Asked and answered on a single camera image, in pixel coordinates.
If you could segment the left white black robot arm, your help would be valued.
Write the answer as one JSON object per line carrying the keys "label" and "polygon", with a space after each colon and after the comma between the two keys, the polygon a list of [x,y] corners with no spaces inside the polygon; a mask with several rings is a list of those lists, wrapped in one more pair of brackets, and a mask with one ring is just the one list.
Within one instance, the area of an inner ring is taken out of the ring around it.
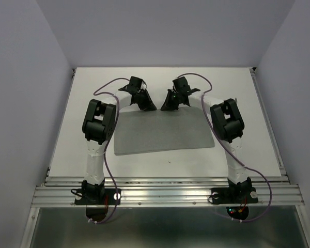
{"label": "left white black robot arm", "polygon": [[82,132],[87,144],[86,175],[81,189],[76,193],[76,203],[80,205],[101,205],[109,198],[105,191],[104,165],[109,142],[118,123],[119,111],[136,104],[141,111],[155,111],[147,84],[141,78],[131,76],[128,84],[116,93],[102,91],[104,86],[94,92],[94,96],[108,95],[103,100],[90,100]]}

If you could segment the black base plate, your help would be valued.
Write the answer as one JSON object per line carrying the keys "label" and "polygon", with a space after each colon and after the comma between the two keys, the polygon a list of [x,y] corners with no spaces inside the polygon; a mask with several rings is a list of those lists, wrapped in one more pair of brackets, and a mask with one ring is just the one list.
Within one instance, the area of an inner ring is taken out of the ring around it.
{"label": "black base plate", "polygon": [[212,188],[208,202],[214,205],[256,204],[258,197],[254,187],[242,191],[233,188]]}
{"label": "black base plate", "polygon": [[100,195],[83,193],[82,189],[71,189],[74,197],[74,204],[78,206],[95,206],[95,205],[120,205],[121,189],[105,188],[104,193]]}

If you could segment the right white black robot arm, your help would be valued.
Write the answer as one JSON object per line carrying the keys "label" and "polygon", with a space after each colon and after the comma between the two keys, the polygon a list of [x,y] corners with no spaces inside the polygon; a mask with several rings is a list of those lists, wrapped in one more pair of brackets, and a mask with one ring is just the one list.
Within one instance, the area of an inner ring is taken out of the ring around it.
{"label": "right white black robot arm", "polygon": [[252,186],[246,166],[241,161],[244,121],[234,99],[227,100],[206,97],[200,89],[192,89],[182,74],[173,80],[173,88],[168,90],[162,111],[175,111],[184,104],[201,109],[210,129],[225,150],[228,167],[228,186],[212,188],[209,202],[219,204],[255,204],[258,197]]}

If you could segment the grey cloth napkin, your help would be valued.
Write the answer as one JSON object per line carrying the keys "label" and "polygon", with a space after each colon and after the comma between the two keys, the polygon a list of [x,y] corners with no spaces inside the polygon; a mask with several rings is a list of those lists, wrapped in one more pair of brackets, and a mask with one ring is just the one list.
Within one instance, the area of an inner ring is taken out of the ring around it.
{"label": "grey cloth napkin", "polygon": [[214,146],[204,113],[195,107],[172,112],[124,112],[114,132],[117,156]]}

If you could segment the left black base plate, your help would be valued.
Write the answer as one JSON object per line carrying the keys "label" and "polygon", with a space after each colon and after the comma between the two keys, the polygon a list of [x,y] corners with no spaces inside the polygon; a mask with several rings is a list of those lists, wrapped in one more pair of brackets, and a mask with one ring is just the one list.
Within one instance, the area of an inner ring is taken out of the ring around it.
{"label": "left black base plate", "polygon": [[100,195],[83,193],[82,189],[71,189],[74,197],[74,204],[78,206],[95,206],[95,205],[120,205],[121,189],[105,188],[104,193]]}

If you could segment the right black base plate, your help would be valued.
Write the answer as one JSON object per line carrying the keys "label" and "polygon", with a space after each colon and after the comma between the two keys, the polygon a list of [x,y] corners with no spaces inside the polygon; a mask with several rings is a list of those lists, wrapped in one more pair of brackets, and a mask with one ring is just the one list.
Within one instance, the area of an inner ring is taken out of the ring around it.
{"label": "right black base plate", "polygon": [[233,188],[212,188],[208,202],[214,205],[256,204],[258,197],[254,187],[242,191]]}

